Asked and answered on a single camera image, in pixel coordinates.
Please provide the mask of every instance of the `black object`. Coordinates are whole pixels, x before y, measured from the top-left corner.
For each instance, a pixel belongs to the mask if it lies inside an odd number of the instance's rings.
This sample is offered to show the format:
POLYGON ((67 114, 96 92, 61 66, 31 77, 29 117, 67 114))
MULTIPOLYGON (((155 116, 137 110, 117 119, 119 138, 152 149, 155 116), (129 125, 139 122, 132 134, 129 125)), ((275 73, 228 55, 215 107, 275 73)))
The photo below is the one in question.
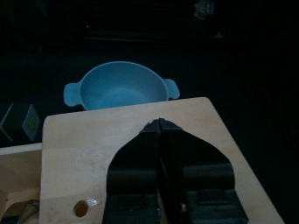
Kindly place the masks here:
POLYGON ((4 212, 0 224, 23 224, 39 213, 40 201, 28 200, 13 203, 4 212))
POLYGON ((230 160, 164 119, 144 127, 111 162, 103 223, 159 223, 157 186, 169 224, 248 223, 230 160))
POLYGON ((4 129, 4 122, 12 105, 12 103, 0 104, 0 147, 8 146, 13 141, 4 129))
POLYGON ((0 105, 0 147, 33 142, 40 117, 32 104, 7 103, 0 105))

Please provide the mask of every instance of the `dark background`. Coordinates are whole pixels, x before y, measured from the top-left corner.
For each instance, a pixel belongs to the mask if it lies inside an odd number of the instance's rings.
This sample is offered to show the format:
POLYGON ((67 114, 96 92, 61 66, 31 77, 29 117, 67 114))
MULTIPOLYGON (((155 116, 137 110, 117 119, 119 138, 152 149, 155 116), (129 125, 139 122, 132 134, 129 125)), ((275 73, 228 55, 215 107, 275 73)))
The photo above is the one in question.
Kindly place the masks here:
POLYGON ((298 3, 218 0, 200 21, 192 1, 13 2, 9 11, 0 0, 0 102, 32 103, 43 121, 81 111, 63 88, 92 67, 149 67, 181 99, 210 98, 284 222, 298 223, 298 3))

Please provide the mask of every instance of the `black surface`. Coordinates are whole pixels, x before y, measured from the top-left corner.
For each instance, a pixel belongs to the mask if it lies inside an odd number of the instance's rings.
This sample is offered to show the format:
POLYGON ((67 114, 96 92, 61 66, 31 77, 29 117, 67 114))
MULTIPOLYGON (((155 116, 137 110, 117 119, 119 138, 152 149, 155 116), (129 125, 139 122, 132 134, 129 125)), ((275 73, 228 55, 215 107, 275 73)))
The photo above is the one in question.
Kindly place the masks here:
MULTIPOLYGON (((279 64, 274 54, 260 51, 259 47, 256 52, 251 50, 251 54, 244 55, 242 50, 248 48, 240 45, 230 49, 230 44, 210 43, 187 46, 84 41, 57 51, 33 54, 1 45, 0 101, 32 103, 41 121, 45 116, 80 111, 63 103, 64 85, 79 81, 101 63, 112 60, 140 63, 176 81, 181 99, 210 98, 284 222, 296 223, 298 136, 280 119, 283 117, 298 131, 298 101, 294 94, 286 93, 295 93, 296 89, 294 76, 284 67, 284 63, 292 63, 279 56, 279 64), (284 74, 272 81, 270 71, 276 69, 284 74)), ((41 140, 40 130, 36 142, 41 140)))

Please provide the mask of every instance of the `plywood panel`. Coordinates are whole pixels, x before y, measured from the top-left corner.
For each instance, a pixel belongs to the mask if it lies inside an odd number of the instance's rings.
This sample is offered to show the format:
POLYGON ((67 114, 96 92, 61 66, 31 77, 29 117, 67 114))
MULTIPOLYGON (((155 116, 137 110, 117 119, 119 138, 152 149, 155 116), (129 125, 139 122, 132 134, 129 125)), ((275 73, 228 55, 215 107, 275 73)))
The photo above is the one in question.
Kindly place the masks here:
POLYGON ((49 116, 43 134, 40 223, 100 223, 109 162, 145 124, 159 117, 210 142, 228 157, 250 223, 283 223, 207 98, 49 116), (85 199, 101 204, 79 218, 72 208, 85 199))

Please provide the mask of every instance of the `blue pot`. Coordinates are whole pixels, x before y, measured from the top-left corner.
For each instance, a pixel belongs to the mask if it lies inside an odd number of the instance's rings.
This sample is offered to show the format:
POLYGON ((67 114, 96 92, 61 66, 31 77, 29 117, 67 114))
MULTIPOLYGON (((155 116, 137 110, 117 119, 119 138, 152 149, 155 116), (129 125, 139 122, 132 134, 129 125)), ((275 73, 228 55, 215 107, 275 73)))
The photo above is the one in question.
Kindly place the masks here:
POLYGON ((113 61, 92 68, 81 81, 64 88, 64 102, 85 110, 164 102, 180 97, 173 80, 163 79, 149 68, 113 61))

